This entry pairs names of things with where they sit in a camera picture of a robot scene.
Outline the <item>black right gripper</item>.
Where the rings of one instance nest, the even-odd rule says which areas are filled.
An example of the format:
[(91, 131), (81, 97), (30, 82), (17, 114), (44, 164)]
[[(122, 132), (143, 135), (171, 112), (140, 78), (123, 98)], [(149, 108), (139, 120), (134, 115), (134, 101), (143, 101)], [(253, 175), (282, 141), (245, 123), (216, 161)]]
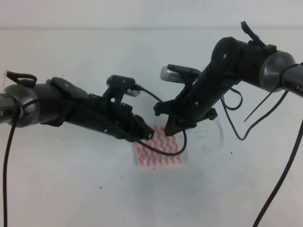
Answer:
[(153, 109), (156, 116), (169, 116), (164, 132), (170, 137), (196, 127), (198, 122), (214, 120), (218, 116), (213, 108), (217, 100), (218, 95), (206, 88), (183, 89), (175, 100), (158, 102)]

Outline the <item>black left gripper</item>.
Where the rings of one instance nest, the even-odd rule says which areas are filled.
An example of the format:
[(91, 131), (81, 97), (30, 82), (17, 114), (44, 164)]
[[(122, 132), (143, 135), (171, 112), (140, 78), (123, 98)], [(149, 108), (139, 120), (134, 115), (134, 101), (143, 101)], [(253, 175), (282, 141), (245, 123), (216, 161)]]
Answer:
[(115, 104), (100, 96), (76, 99), (65, 121), (117, 139), (151, 140), (154, 129), (127, 104)]

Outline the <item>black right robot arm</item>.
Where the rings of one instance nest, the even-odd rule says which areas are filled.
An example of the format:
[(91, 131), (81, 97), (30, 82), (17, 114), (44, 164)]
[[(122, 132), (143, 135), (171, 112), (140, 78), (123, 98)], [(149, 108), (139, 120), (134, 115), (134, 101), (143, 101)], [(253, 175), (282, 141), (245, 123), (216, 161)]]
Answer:
[(250, 36), (249, 42), (222, 38), (203, 71), (173, 64), (161, 69), (162, 80), (184, 84), (175, 99), (154, 106), (156, 115), (169, 117), (164, 129), (167, 136), (214, 119), (214, 105), (242, 81), (268, 92), (286, 90), (302, 95), (303, 66), (291, 54), (264, 44), (246, 22), (241, 23), (241, 28)]

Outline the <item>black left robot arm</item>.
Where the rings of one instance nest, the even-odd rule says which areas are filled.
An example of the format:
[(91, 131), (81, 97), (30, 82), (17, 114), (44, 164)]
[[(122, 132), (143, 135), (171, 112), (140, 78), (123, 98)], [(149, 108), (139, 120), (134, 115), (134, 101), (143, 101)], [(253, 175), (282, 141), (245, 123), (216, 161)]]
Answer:
[(0, 121), (17, 127), (43, 124), (60, 127), (64, 122), (130, 142), (149, 140), (154, 130), (121, 102), (127, 88), (109, 86), (102, 96), (88, 94), (67, 80), (53, 77), (37, 83), (31, 74), (6, 71), (14, 82), (0, 96)]

